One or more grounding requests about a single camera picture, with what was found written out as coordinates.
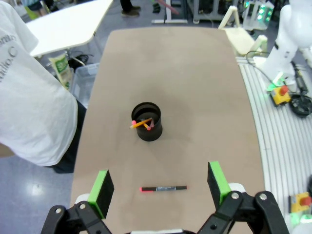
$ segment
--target floor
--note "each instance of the floor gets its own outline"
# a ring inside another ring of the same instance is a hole
[[[119,1],[113,2],[97,31],[103,48],[110,32],[114,30],[163,26],[151,24],[151,20],[163,18],[163,9],[159,15],[155,15],[152,13],[151,1],[133,0],[132,3],[142,7],[139,18],[122,18]],[[201,22],[199,25],[193,25],[192,18],[189,18],[188,26],[211,27],[211,23]],[[269,39],[269,49],[273,47],[276,32],[276,22],[272,22],[264,33]],[[75,48],[75,50],[93,54],[94,57],[91,57],[90,62],[99,62],[100,53],[94,42]],[[300,54],[296,55],[295,61],[305,65]],[[17,156],[12,156],[0,159],[0,177],[0,200],[2,200],[0,230],[2,234],[38,234],[52,206],[57,204],[69,206],[73,181],[71,174],[58,175],[50,168],[38,167]]]

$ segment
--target pencil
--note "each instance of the pencil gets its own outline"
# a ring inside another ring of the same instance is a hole
[[[131,129],[137,128],[138,126],[141,126],[142,124],[147,123],[148,121],[151,121],[151,120],[152,120],[152,118],[143,120],[143,121],[141,121],[141,122],[139,122],[139,123],[136,123],[136,124],[134,124],[134,125],[131,125],[130,128],[131,128]]]
[[[144,125],[144,127],[145,127],[148,131],[151,129],[151,127],[148,126],[146,123],[144,123],[143,125]]]

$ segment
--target transparent storage box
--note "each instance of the transparent storage box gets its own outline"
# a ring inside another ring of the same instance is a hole
[[[71,93],[88,108],[94,80],[98,73],[99,63],[77,68]]]

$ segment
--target person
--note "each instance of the person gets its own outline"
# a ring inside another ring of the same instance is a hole
[[[141,10],[140,6],[132,6],[130,0],[120,0],[122,7],[121,15],[123,17],[138,17],[139,11]]]
[[[29,53],[38,44],[0,1],[0,143],[57,173],[72,173],[86,109]]]
[[[23,6],[27,6],[29,10],[35,12],[39,17],[47,14],[39,0],[21,0]]]

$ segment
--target black round object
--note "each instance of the black round object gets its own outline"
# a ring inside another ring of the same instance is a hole
[[[137,123],[148,118],[153,118],[154,127],[147,130],[143,125],[136,128],[137,135],[144,141],[153,141],[158,139],[162,134],[161,111],[160,108],[152,102],[143,102],[137,105],[132,113],[131,119]]]
[[[312,101],[306,95],[292,95],[290,101],[291,110],[301,118],[307,117],[312,112]]]

